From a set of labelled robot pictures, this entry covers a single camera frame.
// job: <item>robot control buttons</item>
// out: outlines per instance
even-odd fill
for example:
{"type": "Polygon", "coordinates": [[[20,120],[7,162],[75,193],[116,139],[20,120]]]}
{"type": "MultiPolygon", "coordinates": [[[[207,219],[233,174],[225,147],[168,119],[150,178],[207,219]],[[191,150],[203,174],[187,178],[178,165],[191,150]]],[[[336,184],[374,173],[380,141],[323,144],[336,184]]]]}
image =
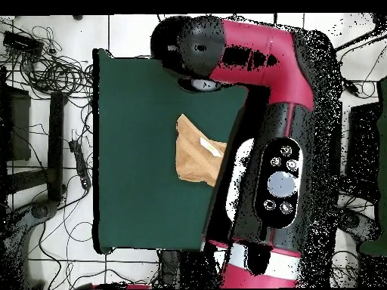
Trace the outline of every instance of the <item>robot control buttons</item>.
{"type": "Polygon", "coordinates": [[[290,171],[295,171],[297,170],[297,161],[296,160],[288,160],[286,162],[286,167],[290,170],[290,171]]]}
{"type": "Polygon", "coordinates": [[[271,165],[273,165],[274,167],[279,167],[281,165],[281,159],[280,158],[273,158],[271,161],[270,161],[271,165]]]}
{"type": "Polygon", "coordinates": [[[274,210],[275,209],[275,202],[272,200],[266,200],[263,205],[265,206],[266,210],[274,210]]]}
{"type": "Polygon", "coordinates": [[[274,172],[268,179],[268,191],[277,198],[289,197],[297,191],[296,179],[285,171],[274,172]]]}
{"type": "Polygon", "coordinates": [[[281,148],[282,156],[290,156],[292,154],[292,148],[289,146],[283,146],[281,148]]]}
{"type": "Polygon", "coordinates": [[[288,202],[282,202],[280,205],[280,210],[283,214],[290,214],[293,210],[293,207],[288,202]]]}

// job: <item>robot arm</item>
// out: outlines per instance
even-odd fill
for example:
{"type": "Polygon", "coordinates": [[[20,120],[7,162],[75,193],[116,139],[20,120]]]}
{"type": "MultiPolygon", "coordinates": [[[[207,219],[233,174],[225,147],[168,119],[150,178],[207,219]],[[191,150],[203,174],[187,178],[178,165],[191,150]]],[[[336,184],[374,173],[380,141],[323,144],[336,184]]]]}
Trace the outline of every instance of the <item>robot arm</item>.
{"type": "MultiPolygon", "coordinates": [[[[257,129],[249,137],[240,130],[231,135],[204,233],[207,240],[227,247],[226,261],[239,261],[238,267],[246,265],[246,250],[267,260],[265,252],[269,248],[266,270],[272,271],[287,261],[297,269],[311,214],[327,211],[324,205],[314,207],[310,201],[312,191],[331,201],[327,203],[337,203],[337,196],[332,196],[335,193],[322,187],[323,183],[313,186],[311,181],[316,113],[320,113],[320,122],[324,116],[331,121],[330,129],[341,125],[339,94],[328,92],[333,83],[341,93],[341,82],[335,81],[341,80],[339,66],[329,40],[325,35],[277,27],[212,16],[172,17],[162,21],[151,37],[153,58],[161,60],[177,78],[242,85],[248,89],[240,123],[235,126],[243,128],[248,119],[249,125],[257,129]],[[329,58],[317,54],[318,46],[329,58]],[[257,94],[263,87],[269,90],[267,97],[257,94]],[[241,143],[249,139],[253,141],[251,151],[248,161],[243,161],[243,170],[238,169],[238,194],[232,196],[229,190],[233,189],[234,162],[241,143]],[[230,214],[227,203],[232,198],[239,199],[234,203],[234,214],[230,214]]],[[[327,141],[318,146],[320,151],[329,146],[333,136],[330,131],[323,134],[327,141]]],[[[330,157],[328,154],[319,168],[323,181],[339,174],[333,172],[330,157]]],[[[250,260],[248,273],[259,269],[251,267],[251,263],[250,260]]],[[[275,272],[260,275],[254,278],[253,286],[294,286],[293,274],[286,284],[277,281],[275,272]]],[[[241,276],[232,287],[252,288],[247,283],[241,276]]]]}

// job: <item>power adapter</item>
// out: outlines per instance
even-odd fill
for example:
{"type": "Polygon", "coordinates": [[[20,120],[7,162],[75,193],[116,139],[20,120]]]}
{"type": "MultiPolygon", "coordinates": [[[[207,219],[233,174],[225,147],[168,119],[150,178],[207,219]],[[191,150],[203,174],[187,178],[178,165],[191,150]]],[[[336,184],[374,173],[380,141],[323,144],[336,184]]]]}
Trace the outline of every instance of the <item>power adapter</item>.
{"type": "Polygon", "coordinates": [[[353,94],[354,96],[359,96],[359,88],[356,87],[356,84],[352,81],[347,80],[346,78],[342,79],[344,88],[348,90],[350,94],[353,94]]]}
{"type": "Polygon", "coordinates": [[[44,46],[43,42],[9,31],[4,32],[3,45],[9,51],[13,51],[18,54],[28,54],[34,58],[40,58],[42,56],[44,46]]]}

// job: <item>floor tile grout line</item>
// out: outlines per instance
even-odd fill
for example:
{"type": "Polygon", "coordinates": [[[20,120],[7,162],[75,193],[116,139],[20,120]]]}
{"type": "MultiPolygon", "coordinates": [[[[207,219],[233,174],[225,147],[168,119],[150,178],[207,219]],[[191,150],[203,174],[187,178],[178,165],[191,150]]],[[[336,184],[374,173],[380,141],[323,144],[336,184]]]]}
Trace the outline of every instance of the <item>floor tile grout line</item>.
{"type": "Polygon", "coordinates": [[[110,15],[107,16],[107,50],[110,52],[110,15]]]}

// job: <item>green cloth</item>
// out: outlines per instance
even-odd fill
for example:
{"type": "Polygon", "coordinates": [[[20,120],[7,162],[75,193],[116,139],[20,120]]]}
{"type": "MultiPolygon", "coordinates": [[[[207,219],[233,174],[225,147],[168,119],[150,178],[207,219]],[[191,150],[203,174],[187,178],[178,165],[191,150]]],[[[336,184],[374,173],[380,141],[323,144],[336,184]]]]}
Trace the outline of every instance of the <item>green cloth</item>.
{"type": "Polygon", "coordinates": [[[100,247],[199,249],[212,188],[178,179],[176,121],[227,142],[246,89],[192,94],[159,61],[99,61],[100,247]]]}
{"type": "Polygon", "coordinates": [[[387,257],[387,77],[382,79],[377,86],[379,99],[383,105],[383,112],[377,124],[380,136],[378,170],[380,200],[378,204],[378,216],[382,235],[376,241],[363,243],[361,245],[361,251],[367,255],[387,257]]]}

